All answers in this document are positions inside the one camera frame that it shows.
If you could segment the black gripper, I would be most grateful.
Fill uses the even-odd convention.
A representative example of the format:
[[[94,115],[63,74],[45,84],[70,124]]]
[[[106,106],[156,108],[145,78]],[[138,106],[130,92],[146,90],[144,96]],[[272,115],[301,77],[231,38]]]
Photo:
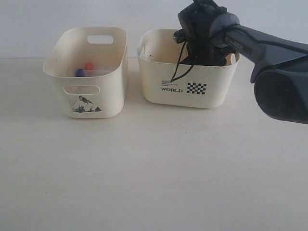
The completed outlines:
[[[226,54],[222,48],[211,45],[210,27],[214,20],[226,13],[212,0],[194,0],[178,13],[181,28],[186,33],[187,57],[181,61],[187,65],[224,66]]]

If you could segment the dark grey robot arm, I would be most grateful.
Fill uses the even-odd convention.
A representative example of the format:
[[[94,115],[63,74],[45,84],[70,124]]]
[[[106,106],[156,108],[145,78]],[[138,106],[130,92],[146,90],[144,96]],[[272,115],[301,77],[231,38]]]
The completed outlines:
[[[241,24],[212,0],[194,0],[178,13],[176,43],[185,43],[190,66],[223,66],[238,53],[253,63],[250,82],[260,110],[281,121],[308,122],[308,46]]]

